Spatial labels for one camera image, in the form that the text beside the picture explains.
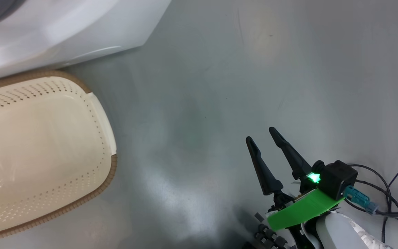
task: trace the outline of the green led light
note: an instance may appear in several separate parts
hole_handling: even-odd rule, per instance
[[[311,181],[313,181],[314,183],[319,183],[320,181],[320,174],[315,174],[315,173],[311,173],[308,175],[308,177],[311,179]]]

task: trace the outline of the beige plastic basket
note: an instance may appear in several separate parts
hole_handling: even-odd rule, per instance
[[[0,80],[0,238],[91,200],[115,169],[112,128],[81,81],[59,71]]]

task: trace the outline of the blue connector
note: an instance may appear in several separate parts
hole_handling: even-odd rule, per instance
[[[358,204],[362,208],[365,208],[365,211],[368,214],[376,214],[376,210],[379,208],[379,205],[371,202],[369,197],[362,194],[362,192],[358,191],[351,185],[346,187],[345,191],[343,192],[343,196],[345,197],[345,199]]]

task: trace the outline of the gray floor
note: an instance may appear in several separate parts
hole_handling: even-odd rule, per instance
[[[246,136],[295,188],[269,126],[310,164],[398,170],[398,1],[173,0],[144,46],[66,71],[106,109],[116,177],[0,248],[239,248],[272,204]],[[382,219],[341,210],[380,238]],[[398,248],[398,222],[388,225]]]

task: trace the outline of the white washing machine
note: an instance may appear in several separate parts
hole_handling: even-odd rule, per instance
[[[170,0],[0,0],[0,77],[141,46]]]

